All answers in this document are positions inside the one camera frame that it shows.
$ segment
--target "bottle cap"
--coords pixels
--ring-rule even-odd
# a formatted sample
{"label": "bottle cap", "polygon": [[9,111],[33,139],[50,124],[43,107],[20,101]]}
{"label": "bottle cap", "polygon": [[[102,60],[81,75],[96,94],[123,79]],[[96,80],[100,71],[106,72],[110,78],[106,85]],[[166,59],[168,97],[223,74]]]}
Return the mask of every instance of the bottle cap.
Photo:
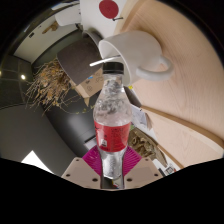
{"label": "bottle cap", "polygon": [[106,62],[103,64],[103,74],[124,74],[124,65],[121,62]]}

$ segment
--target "white ceramic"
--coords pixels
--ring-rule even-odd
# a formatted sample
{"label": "white ceramic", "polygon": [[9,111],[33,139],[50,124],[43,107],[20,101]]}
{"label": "white ceramic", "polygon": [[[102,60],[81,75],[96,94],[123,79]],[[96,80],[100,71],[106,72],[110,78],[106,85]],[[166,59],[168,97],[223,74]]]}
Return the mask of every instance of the white ceramic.
{"label": "white ceramic", "polygon": [[[164,56],[158,41],[143,31],[128,31],[107,37],[99,42],[102,59],[120,55],[113,61],[124,64],[124,86],[130,86],[139,79],[150,81],[168,80],[174,73],[173,64]],[[167,69],[157,72],[160,64]]]}

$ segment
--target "cardboard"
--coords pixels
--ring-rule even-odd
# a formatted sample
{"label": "cardboard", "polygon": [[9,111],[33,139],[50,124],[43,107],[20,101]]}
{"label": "cardboard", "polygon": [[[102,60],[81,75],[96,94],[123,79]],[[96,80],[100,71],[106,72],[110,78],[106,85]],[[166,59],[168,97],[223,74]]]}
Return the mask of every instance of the cardboard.
{"label": "cardboard", "polygon": [[77,90],[78,94],[80,94],[83,98],[89,98],[103,88],[103,83],[103,70],[102,68],[100,68],[88,79],[83,81],[81,84],[75,86],[75,89]]}

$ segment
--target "red object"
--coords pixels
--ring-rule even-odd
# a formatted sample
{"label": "red object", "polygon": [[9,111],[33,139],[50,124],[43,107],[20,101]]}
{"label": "red object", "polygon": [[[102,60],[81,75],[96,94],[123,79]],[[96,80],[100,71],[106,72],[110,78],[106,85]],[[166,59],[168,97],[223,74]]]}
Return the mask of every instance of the red object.
{"label": "red object", "polygon": [[108,19],[114,19],[119,12],[119,8],[116,2],[111,0],[104,0],[99,5],[100,12]]}
{"label": "red object", "polygon": [[130,123],[109,127],[95,122],[96,140],[100,149],[106,152],[119,152],[127,146]]}

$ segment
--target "light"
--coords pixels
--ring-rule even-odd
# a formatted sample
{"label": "light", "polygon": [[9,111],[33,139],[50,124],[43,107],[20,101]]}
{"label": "light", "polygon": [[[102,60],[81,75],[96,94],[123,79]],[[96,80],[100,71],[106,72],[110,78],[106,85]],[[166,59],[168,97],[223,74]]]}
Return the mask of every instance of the light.
{"label": "light", "polygon": [[21,79],[25,80],[26,76],[25,75],[21,75]]}
{"label": "light", "polygon": [[49,173],[52,173],[44,164],[43,162],[38,158],[38,156],[34,153],[34,151],[31,151],[26,158],[22,161],[22,163],[30,164],[33,166],[36,166],[40,169],[43,169]]}

